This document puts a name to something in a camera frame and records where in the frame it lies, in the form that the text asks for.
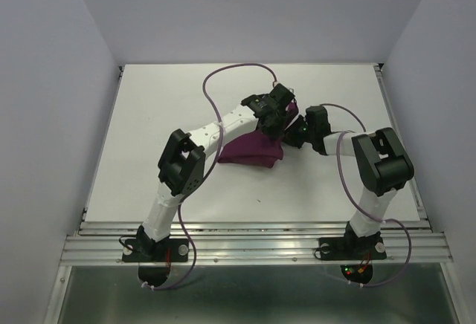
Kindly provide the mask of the purple cloth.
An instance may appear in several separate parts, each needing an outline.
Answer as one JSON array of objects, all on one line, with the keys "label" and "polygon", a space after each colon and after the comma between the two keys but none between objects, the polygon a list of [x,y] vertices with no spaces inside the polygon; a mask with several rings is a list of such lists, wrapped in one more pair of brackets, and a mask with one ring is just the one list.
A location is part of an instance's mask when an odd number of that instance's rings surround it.
[{"label": "purple cloth", "polygon": [[286,108],[283,127],[274,136],[265,135],[259,129],[246,133],[238,131],[231,135],[228,131],[225,131],[218,163],[259,166],[271,169],[277,161],[283,159],[281,142],[285,130],[296,118],[298,112],[297,102],[290,102]]}]

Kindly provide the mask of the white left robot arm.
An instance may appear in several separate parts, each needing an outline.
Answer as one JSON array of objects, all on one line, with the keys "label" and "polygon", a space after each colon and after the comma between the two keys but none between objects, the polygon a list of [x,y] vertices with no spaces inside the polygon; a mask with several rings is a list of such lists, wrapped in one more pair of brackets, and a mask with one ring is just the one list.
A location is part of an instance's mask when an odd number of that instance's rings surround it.
[{"label": "white left robot arm", "polygon": [[165,253],[165,239],[187,196],[206,179],[206,160],[271,168],[283,158],[280,142],[297,115],[294,94],[280,83],[268,94],[246,97],[233,111],[199,129],[175,130],[159,159],[155,202],[137,235],[150,260]]}]

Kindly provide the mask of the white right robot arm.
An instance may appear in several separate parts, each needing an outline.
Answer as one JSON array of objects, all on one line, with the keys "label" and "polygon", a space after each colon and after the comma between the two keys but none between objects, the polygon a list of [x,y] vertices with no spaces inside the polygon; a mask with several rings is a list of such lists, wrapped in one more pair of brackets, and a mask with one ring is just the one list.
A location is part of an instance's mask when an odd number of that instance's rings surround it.
[{"label": "white right robot arm", "polygon": [[[346,196],[356,208],[349,221],[353,231],[342,239],[343,251],[359,257],[369,248],[368,237],[376,235],[382,224],[395,223],[385,213],[408,181],[414,177],[414,165],[391,127],[374,132],[333,131],[327,106],[312,106],[305,116],[299,116],[284,133],[284,143],[301,148],[308,143],[323,156],[336,156],[338,175]],[[361,197],[356,201],[345,183],[341,158],[353,157],[363,184]]]}]

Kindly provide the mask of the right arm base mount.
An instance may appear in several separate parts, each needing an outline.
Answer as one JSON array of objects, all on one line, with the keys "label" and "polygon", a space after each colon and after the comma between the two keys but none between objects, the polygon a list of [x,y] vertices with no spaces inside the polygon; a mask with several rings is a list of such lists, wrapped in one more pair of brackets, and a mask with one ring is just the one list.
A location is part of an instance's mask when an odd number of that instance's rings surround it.
[{"label": "right arm base mount", "polygon": [[318,239],[318,247],[314,249],[316,259],[325,262],[342,261],[341,272],[351,283],[365,286],[373,278],[372,260],[385,260],[386,248],[377,231],[370,236],[359,237],[350,223],[346,223],[344,234],[337,237],[322,237]]}]

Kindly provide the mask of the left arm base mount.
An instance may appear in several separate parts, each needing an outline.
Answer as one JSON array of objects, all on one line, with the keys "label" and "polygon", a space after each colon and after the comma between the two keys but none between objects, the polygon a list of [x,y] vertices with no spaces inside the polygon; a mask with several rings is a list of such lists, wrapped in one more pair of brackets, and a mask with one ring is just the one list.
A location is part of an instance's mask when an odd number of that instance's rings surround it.
[{"label": "left arm base mount", "polygon": [[172,264],[186,263],[191,242],[187,238],[166,236],[159,242],[150,239],[140,226],[133,236],[120,236],[121,261],[138,265],[138,279],[143,288],[165,291],[176,288],[187,277],[172,278]]}]

